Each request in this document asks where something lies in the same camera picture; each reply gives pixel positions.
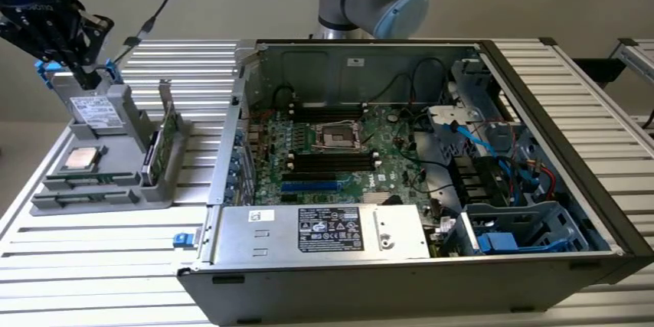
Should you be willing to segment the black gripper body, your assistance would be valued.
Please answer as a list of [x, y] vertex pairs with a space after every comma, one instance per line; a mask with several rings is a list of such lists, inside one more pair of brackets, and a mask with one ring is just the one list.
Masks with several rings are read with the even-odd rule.
[[89, 68], [114, 22], [78, 0], [1, 0], [1, 37], [42, 61]]

